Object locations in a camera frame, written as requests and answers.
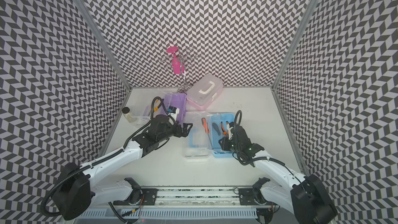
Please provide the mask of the blue toolbox clear lid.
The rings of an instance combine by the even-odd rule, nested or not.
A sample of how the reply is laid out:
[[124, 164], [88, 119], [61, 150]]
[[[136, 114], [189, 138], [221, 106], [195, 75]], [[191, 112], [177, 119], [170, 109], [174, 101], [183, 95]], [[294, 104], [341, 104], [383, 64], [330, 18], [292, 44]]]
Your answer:
[[193, 124], [184, 141], [182, 156], [186, 159], [231, 158], [232, 152], [224, 151], [219, 140], [227, 138], [227, 125], [234, 120], [232, 113], [188, 112], [186, 123]]

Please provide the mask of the pink toolbox clear lid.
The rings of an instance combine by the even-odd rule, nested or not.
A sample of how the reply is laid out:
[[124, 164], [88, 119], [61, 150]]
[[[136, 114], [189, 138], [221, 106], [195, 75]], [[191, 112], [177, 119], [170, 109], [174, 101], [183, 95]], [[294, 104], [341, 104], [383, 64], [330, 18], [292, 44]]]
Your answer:
[[223, 81], [207, 74], [187, 91], [188, 104], [198, 111], [205, 111], [221, 95]]

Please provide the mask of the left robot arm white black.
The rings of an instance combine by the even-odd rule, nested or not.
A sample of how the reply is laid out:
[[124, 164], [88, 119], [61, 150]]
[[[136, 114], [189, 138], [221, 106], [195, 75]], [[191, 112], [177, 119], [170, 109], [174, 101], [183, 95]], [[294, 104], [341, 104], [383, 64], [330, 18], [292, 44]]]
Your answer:
[[115, 201], [141, 203], [141, 186], [131, 177], [100, 187], [98, 183], [130, 162], [141, 159], [160, 148], [171, 137], [186, 138], [191, 123], [172, 123], [172, 117], [157, 115], [128, 137], [122, 147], [80, 166], [67, 164], [53, 188], [40, 204], [47, 217], [62, 216], [72, 220], [89, 207]]

